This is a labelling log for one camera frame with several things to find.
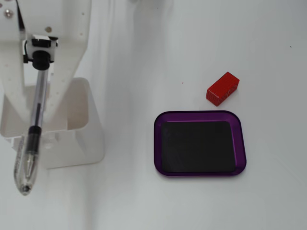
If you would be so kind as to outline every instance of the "red wooden block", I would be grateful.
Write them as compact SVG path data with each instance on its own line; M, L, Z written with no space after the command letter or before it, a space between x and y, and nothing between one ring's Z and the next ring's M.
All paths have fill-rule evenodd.
M237 89L239 81L238 78L227 72L207 90L206 98L218 106Z

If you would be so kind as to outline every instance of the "screw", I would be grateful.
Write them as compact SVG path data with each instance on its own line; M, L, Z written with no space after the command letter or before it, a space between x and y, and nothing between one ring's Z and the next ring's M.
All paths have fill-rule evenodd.
M11 10L9 10L9 9L7 9L7 10L4 11L4 16L5 16L6 18L11 18L11 17L13 17L13 15L14 15L13 11L11 11Z
M47 33L51 33L52 28L51 28L50 26L48 26L48 27L46 27L45 31L46 31Z

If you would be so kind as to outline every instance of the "pen tip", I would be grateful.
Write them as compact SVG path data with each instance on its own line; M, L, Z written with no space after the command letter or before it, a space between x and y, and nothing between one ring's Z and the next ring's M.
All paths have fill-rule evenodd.
M28 185L23 185L21 187L20 192L22 193L22 195L26 196L26 195L28 195L31 192L31 187L28 186Z

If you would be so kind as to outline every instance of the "purple tray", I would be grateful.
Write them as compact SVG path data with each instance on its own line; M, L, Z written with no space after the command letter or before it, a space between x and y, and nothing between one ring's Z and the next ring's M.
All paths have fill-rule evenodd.
M215 122L230 124L235 154L235 170L232 172L165 172L162 167L162 124L164 122ZM154 165L165 176L234 176L246 166L246 156L239 118L229 111L179 111L160 114L154 122Z

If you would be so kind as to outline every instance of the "pen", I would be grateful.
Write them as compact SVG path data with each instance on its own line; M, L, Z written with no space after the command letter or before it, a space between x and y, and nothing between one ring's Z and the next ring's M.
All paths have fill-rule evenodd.
M27 138L22 137L15 161L15 183L18 190L24 196L31 192L37 175L39 142L42 133L47 80L48 69L40 70L37 77L33 109Z

